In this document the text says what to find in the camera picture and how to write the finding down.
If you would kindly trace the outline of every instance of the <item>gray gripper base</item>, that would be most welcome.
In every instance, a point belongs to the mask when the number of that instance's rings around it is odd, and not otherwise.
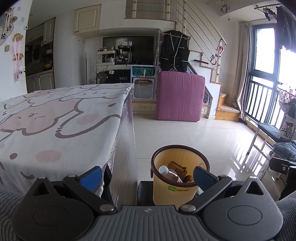
[[[123,206],[114,215],[99,217],[79,241],[218,241],[199,219],[174,206]]]

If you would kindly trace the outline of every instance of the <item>beige curtain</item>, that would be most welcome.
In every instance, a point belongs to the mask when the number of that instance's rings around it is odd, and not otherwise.
[[[239,51],[237,58],[237,71],[235,75],[233,93],[241,112],[240,118],[245,120],[246,98],[249,83],[249,62],[251,53],[250,24],[239,22]]]

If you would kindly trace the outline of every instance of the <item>trash can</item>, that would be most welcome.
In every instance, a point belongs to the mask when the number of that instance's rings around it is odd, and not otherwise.
[[[151,158],[151,178],[153,177],[153,202],[155,205],[175,205],[176,209],[190,201],[197,192],[194,182],[176,183],[165,178],[158,169],[174,161],[187,168],[187,175],[193,177],[193,170],[200,166],[210,170],[206,157],[199,151],[183,145],[169,145],[158,149]]]

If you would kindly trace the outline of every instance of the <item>pink mattress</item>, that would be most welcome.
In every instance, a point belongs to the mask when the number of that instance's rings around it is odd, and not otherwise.
[[[157,87],[157,119],[199,121],[205,78],[196,74],[162,71]]]

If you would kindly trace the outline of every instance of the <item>cartoon print tablecloth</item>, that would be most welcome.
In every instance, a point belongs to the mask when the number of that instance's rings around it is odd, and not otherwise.
[[[0,107],[0,183],[26,193],[35,179],[62,180],[103,167],[133,84],[35,91]]]

